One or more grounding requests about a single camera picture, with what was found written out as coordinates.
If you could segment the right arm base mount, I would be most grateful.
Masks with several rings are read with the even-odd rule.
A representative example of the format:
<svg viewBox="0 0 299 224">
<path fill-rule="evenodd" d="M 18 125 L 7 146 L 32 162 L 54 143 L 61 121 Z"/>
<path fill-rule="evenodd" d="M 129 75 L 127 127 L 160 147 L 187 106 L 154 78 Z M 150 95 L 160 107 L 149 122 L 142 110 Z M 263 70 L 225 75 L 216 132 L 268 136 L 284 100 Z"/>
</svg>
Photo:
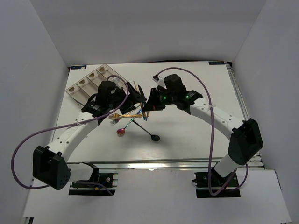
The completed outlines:
<svg viewBox="0 0 299 224">
<path fill-rule="evenodd" d="M 196 188 L 197 198 L 239 198 L 241 193 L 239 189 L 233 191 L 233 189 L 239 186 L 237 175 L 234 174 L 230 182 L 225 185 L 225 188 L 216 196 L 210 194 L 208 189 L 208 172 L 194 173 L 195 178 L 192 183 Z M 222 185 L 226 182 L 226 178 L 218 179 L 214 174 L 211 175 L 211 189 L 213 192 L 218 191 Z"/>
</svg>

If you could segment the black spoon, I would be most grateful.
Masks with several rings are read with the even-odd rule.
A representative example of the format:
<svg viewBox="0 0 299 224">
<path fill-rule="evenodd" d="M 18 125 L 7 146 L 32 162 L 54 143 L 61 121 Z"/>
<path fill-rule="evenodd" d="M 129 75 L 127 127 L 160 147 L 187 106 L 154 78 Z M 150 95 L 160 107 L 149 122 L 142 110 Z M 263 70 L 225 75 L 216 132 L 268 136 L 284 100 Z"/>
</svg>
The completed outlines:
<svg viewBox="0 0 299 224">
<path fill-rule="evenodd" d="M 149 131 L 147 131 L 145 128 L 143 128 L 140 124 L 138 124 L 136 121 L 133 120 L 133 123 L 136 124 L 138 127 L 140 127 L 142 130 L 144 130 L 146 133 L 148 133 L 151 137 L 151 140 L 154 142 L 160 141 L 160 137 L 156 134 L 151 134 Z"/>
</svg>

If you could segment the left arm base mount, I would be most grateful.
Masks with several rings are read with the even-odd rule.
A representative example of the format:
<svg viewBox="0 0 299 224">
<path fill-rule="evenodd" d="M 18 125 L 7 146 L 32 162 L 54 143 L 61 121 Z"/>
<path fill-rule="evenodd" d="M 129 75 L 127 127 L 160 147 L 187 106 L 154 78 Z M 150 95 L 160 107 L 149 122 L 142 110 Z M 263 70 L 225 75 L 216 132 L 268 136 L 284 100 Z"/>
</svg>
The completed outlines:
<svg viewBox="0 0 299 224">
<path fill-rule="evenodd" d="M 69 195 L 71 196 L 113 196 L 116 192 L 118 174 L 100 169 L 92 163 L 68 165 L 71 177 Z"/>
</svg>

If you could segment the iridescent purple spoon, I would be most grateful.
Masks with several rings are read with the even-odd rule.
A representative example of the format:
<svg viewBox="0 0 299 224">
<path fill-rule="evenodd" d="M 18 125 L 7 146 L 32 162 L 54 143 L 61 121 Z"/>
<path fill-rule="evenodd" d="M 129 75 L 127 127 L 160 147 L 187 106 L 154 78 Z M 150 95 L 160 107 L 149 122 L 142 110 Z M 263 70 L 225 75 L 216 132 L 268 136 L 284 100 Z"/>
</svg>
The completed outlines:
<svg viewBox="0 0 299 224">
<path fill-rule="evenodd" d="M 116 131 L 118 136 L 123 136 L 125 134 L 126 128 L 134 121 L 135 118 L 132 118 L 123 128 L 120 128 Z"/>
</svg>

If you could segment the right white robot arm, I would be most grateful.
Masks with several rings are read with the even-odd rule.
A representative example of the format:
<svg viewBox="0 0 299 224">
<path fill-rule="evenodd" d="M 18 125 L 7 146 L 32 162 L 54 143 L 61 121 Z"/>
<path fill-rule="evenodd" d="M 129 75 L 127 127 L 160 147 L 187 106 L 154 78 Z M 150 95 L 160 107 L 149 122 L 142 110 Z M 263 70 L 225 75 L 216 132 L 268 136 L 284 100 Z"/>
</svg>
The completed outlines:
<svg viewBox="0 0 299 224">
<path fill-rule="evenodd" d="M 176 74 L 165 78 L 155 75 L 153 80 L 157 87 L 151 88 L 149 99 L 143 106 L 144 111 L 162 111 L 167 105 L 175 105 L 209 123 L 229 140 L 228 153 L 211 170 L 214 185 L 226 183 L 231 172 L 245 165 L 263 148 L 260 129 L 254 119 L 242 120 L 211 106 L 200 93 L 188 91 Z"/>
</svg>

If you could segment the yellow chopstick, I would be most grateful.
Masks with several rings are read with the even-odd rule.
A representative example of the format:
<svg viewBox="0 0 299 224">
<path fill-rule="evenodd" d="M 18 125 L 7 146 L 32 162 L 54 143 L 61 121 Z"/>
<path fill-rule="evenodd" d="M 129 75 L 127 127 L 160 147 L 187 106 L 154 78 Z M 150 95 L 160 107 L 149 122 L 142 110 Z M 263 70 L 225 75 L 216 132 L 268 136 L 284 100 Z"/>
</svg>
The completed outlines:
<svg viewBox="0 0 299 224">
<path fill-rule="evenodd" d="M 133 81 L 133 83 L 134 83 L 134 87 L 135 87 L 136 91 L 137 91 L 138 93 L 140 93 L 140 92 L 139 92 L 139 89 L 138 89 L 138 86 L 137 86 L 137 84 L 135 83 L 135 81 Z"/>
</svg>

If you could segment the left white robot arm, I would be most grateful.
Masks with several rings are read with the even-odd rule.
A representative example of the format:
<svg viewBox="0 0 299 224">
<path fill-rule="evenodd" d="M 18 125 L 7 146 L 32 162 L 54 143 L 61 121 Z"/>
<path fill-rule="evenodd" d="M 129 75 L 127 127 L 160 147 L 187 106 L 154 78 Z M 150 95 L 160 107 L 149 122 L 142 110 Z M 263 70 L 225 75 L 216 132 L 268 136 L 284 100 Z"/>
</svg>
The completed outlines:
<svg viewBox="0 0 299 224">
<path fill-rule="evenodd" d="M 97 128 L 112 110 L 125 114 L 135 109 L 135 104 L 146 98 L 127 84 L 128 92 L 113 81 L 102 81 L 97 93 L 90 96 L 81 109 L 77 121 L 56 140 L 45 147 L 38 146 L 33 152 L 33 176 L 56 190 L 68 182 L 74 182 L 75 171 L 67 162 L 77 146 Z"/>
</svg>

